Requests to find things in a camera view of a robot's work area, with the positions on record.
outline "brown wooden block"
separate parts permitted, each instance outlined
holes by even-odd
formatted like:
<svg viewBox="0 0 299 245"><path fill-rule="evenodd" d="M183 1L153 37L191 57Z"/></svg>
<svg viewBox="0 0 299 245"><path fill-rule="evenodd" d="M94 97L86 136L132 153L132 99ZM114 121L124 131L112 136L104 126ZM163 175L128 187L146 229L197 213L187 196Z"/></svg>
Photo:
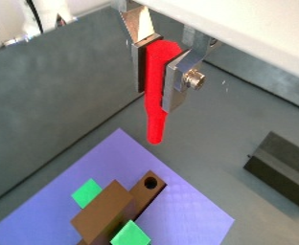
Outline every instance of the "brown wooden block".
<svg viewBox="0 0 299 245"><path fill-rule="evenodd" d="M88 245L110 244L124 224L136 216L135 198L115 180L72 220Z"/></svg>
<svg viewBox="0 0 299 245"><path fill-rule="evenodd" d="M80 240L76 245L88 245L84 240Z"/></svg>
<svg viewBox="0 0 299 245"><path fill-rule="evenodd" d="M166 182L153 171L149 171L130 191L135 198L136 204L136 215L134 220L136 220L142 215L143 211L150 206L165 187Z"/></svg>

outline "screw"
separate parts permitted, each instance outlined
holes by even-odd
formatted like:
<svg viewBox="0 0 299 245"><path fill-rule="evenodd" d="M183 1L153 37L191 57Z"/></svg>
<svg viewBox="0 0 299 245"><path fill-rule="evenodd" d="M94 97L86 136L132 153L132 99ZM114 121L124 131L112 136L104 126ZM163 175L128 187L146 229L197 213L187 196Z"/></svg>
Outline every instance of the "screw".
<svg viewBox="0 0 299 245"><path fill-rule="evenodd" d="M183 76L187 87L199 90L205 84L206 76L197 70L191 69Z"/></svg>

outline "green block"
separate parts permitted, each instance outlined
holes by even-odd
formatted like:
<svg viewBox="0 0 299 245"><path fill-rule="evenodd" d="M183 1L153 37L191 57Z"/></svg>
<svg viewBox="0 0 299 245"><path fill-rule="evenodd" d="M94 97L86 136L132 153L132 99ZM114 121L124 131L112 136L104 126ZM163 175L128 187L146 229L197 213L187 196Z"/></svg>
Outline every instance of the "green block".
<svg viewBox="0 0 299 245"><path fill-rule="evenodd" d="M150 245L151 238L131 220L111 240L112 245Z"/></svg>
<svg viewBox="0 0 299 245"><path fill-rule="evenodd" d="M103 189L94 181L90 179L82 187L72 194L72 198L79 204L79 206L84 209L84 207L90 204L90 202L95 199L95 197L102 193Z"/></svg>

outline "black block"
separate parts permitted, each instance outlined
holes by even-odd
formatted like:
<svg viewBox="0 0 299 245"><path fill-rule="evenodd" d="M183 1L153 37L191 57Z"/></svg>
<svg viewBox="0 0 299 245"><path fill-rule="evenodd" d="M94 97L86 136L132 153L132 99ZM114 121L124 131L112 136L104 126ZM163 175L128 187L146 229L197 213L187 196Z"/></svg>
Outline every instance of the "black block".
<svg viewBox="0 0 299 245"><path fill-rule="evenodd" d="M299 147L270 132L245 169L299 206Z"/></svg>

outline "metal gripper bracket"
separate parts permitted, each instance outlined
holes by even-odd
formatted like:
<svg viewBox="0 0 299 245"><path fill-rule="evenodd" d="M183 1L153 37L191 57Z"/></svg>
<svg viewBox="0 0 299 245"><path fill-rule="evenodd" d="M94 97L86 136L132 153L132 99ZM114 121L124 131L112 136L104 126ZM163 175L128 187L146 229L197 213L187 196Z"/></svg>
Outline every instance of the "metal gripper bracket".
<svg viewBox="0 0 299 245"><path fill-rule="evenodd" d="M135 67L135 90L145 91L146 47L163 37L155 33L147 7L131 0L112 0L112 7L120 12L123 30L127 33Z"/></svg>
<svg viewBox="0 0 299 245"><path fill-rule="evenodd" d="M163 37L155 33L147 7L131 0L112 0L112 7L120 12L123 29L128 37L135 67L135 89L145 91L146 47ZM171 112L185 101L187 90L198 90L206 76L198 71L205 57L222 46L222 42L186 26L183 43L191 47L166 65L163 110Z"/></svg>

